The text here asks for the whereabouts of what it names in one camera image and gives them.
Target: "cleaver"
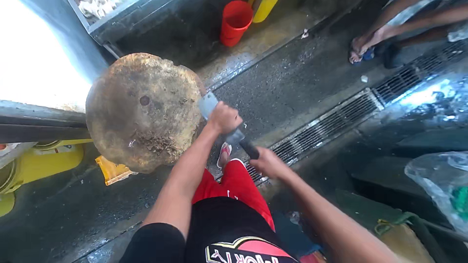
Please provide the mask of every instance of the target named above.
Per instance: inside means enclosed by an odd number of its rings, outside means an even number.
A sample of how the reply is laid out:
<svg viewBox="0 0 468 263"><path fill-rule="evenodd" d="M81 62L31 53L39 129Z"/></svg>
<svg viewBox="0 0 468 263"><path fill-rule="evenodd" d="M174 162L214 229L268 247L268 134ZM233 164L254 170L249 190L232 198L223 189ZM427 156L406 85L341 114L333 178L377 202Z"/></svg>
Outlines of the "cleaver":
<svg viewBox="0 0 468 263"><path fill-rule="evenodd" d="M216 99L216 96L213 94L213 92L208 92L201 98L201 100L198 101L198 107L200 108L202 116L205 118L205 120L208 120L208 116L214 110L216 104L218 104L218 99ZM231 145L241 145L241 147L250 156L251 159L256 160L260 156L257 148L255 148L252 142L245 137L239 128L236 128L228 135L228 137L226 137L226 142Z"/></svg>

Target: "red bucket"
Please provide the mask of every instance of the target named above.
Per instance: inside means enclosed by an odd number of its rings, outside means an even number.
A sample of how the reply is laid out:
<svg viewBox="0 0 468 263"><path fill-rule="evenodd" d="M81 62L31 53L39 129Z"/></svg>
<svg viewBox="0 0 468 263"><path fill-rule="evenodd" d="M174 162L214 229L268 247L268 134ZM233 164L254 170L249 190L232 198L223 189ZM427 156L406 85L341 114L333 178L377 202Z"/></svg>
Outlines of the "red bucket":
<svg viewBox="0 0 468 263"><path fill-rule="evenodd" d="M223 11L223 23L219 39L223 45L235 46L252 23L254 11L247 2L235 0L228 3Z"/></svg>

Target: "red shorts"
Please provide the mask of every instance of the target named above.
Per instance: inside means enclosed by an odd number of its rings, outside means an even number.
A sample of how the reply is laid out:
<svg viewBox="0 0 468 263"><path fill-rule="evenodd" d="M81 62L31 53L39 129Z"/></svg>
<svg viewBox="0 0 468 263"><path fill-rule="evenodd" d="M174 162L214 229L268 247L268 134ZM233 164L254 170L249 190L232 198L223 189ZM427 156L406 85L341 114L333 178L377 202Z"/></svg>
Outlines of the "red shorts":
<svg viewBox="0 0 468 263"><path fill-rule="evenodd" d="M234 159L227 163L221 183L216 182L213 175L205 169L192 204L211 197L230 197L242 201L263 216L275 231L270 209L240 160Z"/></svg>

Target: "black shirt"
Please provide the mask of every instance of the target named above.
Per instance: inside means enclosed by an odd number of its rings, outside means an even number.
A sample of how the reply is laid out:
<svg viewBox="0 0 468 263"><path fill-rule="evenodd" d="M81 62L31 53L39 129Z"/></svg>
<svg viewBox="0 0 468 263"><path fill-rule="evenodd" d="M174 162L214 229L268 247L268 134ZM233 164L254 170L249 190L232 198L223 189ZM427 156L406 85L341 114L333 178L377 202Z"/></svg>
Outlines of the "black shirt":
<svg viewBox="0 0 468 263"><path fill-rule="evenodd" d="M140 228L120 260L127 262L296 263L265 219L241 201L212 197L192 207L190 230L165 223Z"/></svg>

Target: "gray wall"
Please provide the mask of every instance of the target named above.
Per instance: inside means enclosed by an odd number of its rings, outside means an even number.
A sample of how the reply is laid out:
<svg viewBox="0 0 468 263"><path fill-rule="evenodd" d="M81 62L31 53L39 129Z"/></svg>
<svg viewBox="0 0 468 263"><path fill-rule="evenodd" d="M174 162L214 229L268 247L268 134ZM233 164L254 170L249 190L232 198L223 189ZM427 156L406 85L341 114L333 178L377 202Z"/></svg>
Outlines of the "gray wall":
<svg viewBox="0 0 468 263"><path fill-rule="evenodd" d="M51 26L72 65L89 83L115 60L88 35L68 1L20 1Z"/></svg>

